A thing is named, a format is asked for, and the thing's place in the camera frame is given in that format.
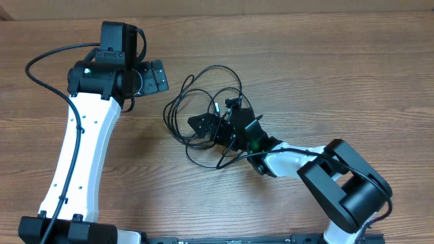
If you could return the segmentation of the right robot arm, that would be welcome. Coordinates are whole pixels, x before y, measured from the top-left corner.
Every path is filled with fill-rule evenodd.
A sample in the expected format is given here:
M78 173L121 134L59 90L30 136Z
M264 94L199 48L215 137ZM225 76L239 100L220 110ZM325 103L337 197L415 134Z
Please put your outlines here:
M317 243L381 243L366 236L383 205L392 205L393 191L387 181L347 142L332 140L326 146L300 147L268 136L260 117L236 99L226 100L227 112L190 117L188 124L198 138L241 151L261 175L302 180L330 219Z

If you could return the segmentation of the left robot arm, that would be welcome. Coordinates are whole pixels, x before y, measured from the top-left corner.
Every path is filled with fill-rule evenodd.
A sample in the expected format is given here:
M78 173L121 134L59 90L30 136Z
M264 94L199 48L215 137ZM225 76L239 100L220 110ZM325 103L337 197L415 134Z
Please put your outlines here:
M109 140L126 100L168 89L159 60L144 60L142 29L102 23L100 41L68 72L68 122L57 168L35 217L22 217L25 243L146 243L145 233L98 222L100 179Z

